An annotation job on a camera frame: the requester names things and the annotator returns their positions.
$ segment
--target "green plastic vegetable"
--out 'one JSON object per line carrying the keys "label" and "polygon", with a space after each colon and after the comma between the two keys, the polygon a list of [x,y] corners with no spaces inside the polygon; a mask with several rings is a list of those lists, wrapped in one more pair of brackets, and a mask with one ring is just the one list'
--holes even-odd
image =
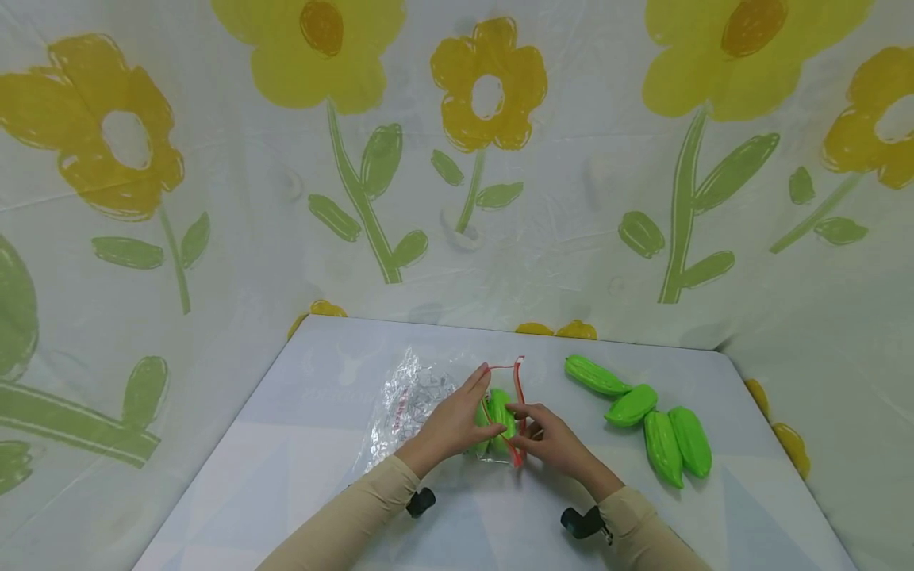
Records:
{"label": "green plastic vegetable", "polygon": [[605,418],[620,428],[633,427],[656,406],[657,392],[649,385],[638,385],[628,395],[612,403]]}
{"label": "green plastic vegetable", "polygon": [[491,439],[490,446],[493,452],[500,454],[508,453],[508,443],[505,439],[511,439],[517,433],[514,413],[505,408],[505,405],[511,402],[511,396],[500,388],[493,388],[489,391],[489,416],[492,417],[493,424],[504,424],[507,430],[502,433],[504,438],[496,436]]}
{"label": "green plastic vegetable", "polygon": [[[485,416],[485,407],[486,407],[486,398],[483,397],[479,401],[479,405],[476,407],[476,416],[473,418],[473,422],[477,427],[487,427],[489,426],[489,419]],[[489,442],[491,440],[483,440],[479,444],[473,446],[470,450],[477,456],[482,456],[485,454],[485,451],[489,449]]]}
{"label": "green plastic vegetable", "polygon": [[701,421],[685,407],[672,408],[668,414],[685,469],[699,478],[705,478],[711,472],[711,447]]}
{"label": "green plastic vegetable", "polygon": [[632,390],[618,376],[579,354],[565,359],[565,373],[601,395],[621,397]]}
{"label": "green plastic vegetable", "polygon": [[682,490],[683,457],[669,416],[655,410],[647,413],[644,417],[644,441],[647,444],[647,459],[657,475]]}

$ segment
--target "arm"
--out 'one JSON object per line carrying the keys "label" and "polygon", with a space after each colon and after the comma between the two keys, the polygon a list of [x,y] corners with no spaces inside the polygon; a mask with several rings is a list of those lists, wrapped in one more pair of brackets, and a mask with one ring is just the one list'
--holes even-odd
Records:
{"label": "arm", "polygon": [[267,556],[258,571],[345,571],[352,567],[371,536],[406,508],[432,468],[505,431],[502,425],[480,428],[473,423],[490,378],[488,365],[483,363],[435,407],[414,439],[303,523]]}
{"label": "arm", "polygon": [[710,571],[657,515],[634,488],[626,487],[585,447],[565,422],[543,405],[508,405],[519,418],[534,422],[511,439],[549,466],[579,481],[600,506],[600,516],[612,534],[612,548],[628,571]]}

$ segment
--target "clear plastic packaging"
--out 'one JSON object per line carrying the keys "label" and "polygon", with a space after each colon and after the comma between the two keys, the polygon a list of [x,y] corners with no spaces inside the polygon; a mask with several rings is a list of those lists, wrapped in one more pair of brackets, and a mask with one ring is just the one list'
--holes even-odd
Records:
{"label": "clear plastic packaging", "polygon": [[[464,361],[465,358],[443,362],[427,361],[420,359],[411,347],[407,348],[403,359],[388,374],[381,387],[356,466],[364,466],[363,471],[368,472],[416,436],[435,407],[466,381],[465,376],[455,375],[456,370],[465,374],[466,367],[462,365]],[[515,396],[513,402],[523,402],[523,391],[519,385],[522,361],[523,357],[519,357],[513,365],[490,366],[490,391],[492,388],[501,388]],[[519,424],[518,431],[523,429],[525,423]],[[507,449],[508,453],[498,453],[490,446],[488,451],[477,454],[476,457],[481,461],[515,467],[523,461],[523,455],[506,441],[500,448]]]}

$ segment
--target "hand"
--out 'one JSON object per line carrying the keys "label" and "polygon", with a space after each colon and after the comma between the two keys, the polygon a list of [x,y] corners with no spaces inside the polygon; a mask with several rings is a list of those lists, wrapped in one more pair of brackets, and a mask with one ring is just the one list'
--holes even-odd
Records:
{"label": "hand", "polygon": [[511,439],[515,448],[525,450],[548,466],[579,481],[599,503],[621,490],[625,484],[603,465],[575,436],[565,421],[543,405],[509,404],[508,410],[521,420],[533,423]]}
{"label": "hand", "polygon": [[435,407],[419,434],[397,450],[396,456],[420,479],[443,460],[505,432],[504,425],[477,427],[473,421],[491,380],[489,365],[479,365],[463,386]]}

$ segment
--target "table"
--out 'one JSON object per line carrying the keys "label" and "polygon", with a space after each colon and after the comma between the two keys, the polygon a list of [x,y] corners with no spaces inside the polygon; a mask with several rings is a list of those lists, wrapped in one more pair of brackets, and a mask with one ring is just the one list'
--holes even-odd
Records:
{"label": "table", "polygon": [[[363,471],[359,456],[384,380],[411,351],[464,379],[519,355],[528,402],[544,402],[715,569],[855,569],[733,364],[722,354],[539,335],[312,315],[283,348],[135,571],[250,570]],[[639,428],[608,427],[610,401],[568,380],[582,354],[658,407],[692,408],[714,450],[682,491],[652,472]],[[494,384],[511,386],[510,370]],[[559,516],[593,502],[535,460],[520,471],[466,457],[429,475],[437,504],[398,518],[358,569],[605,569],[598,535],[572,539]]]}

